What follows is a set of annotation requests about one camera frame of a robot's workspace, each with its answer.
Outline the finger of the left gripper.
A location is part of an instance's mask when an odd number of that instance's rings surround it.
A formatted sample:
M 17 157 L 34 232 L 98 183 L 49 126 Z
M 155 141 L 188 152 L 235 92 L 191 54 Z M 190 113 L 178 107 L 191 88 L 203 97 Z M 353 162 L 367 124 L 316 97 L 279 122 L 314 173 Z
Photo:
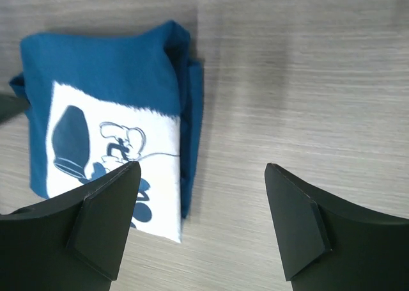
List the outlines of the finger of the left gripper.
M 0 123 L 5 123 L 29 108 L 29 102 L 24 98 L 1 94 Z

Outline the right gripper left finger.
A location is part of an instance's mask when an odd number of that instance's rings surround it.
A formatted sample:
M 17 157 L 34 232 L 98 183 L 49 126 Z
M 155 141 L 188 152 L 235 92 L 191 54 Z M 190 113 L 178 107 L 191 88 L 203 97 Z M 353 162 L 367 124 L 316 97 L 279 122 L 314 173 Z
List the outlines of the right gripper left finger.
M 140 165 L 129 162 L 1 216 L 1 289 L 110 289 L 118 278 L 140 179 Z

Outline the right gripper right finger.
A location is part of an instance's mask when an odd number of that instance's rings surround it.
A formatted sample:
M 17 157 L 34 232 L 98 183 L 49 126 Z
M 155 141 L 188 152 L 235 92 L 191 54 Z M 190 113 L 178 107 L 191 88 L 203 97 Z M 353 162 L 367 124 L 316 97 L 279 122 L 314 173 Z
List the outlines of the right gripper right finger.
M 408 220 L 315 187 L 278 164 L 265 185 L 293 290 L 407 290 Z

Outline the dark blue t shirt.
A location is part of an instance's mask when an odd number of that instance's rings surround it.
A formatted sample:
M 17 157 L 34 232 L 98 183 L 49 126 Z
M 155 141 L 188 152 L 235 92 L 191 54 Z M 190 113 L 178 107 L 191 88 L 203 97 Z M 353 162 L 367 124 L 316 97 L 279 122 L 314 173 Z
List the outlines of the dark blue t shirt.
M 141 35 L 37 33 L 10 80 L 29 102 L 30 187 L 53 198 L 132 161 L 131 227 L 181 242 L 196 174 L 203 70 L 175 21 Z

